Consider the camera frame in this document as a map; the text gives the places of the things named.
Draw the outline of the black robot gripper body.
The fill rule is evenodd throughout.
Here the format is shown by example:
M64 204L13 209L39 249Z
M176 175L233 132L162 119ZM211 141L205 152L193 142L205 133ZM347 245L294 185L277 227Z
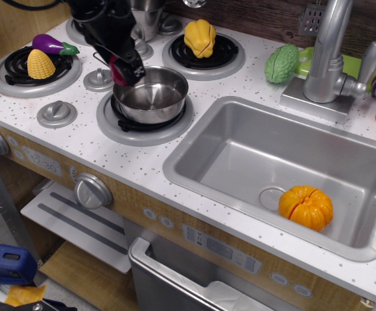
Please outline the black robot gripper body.
M135 19L128 1L73 1L73 18L106 63L111 55L126 62L139 56L131 37Z

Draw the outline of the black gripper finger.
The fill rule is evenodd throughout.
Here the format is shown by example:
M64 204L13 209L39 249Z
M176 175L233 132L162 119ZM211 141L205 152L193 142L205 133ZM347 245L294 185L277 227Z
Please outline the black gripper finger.
M119 68L129 86L136 85L145 76L145 68L139 56L130 62L117 58L115 65Z

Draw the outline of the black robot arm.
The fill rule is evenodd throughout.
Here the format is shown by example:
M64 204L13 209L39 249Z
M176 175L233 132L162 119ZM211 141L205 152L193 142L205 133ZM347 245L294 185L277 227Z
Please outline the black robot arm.
M119 86L134 86L145 76L135 49L135 18L128 1L68 1L72 17L81 24L85 40L109 65Z

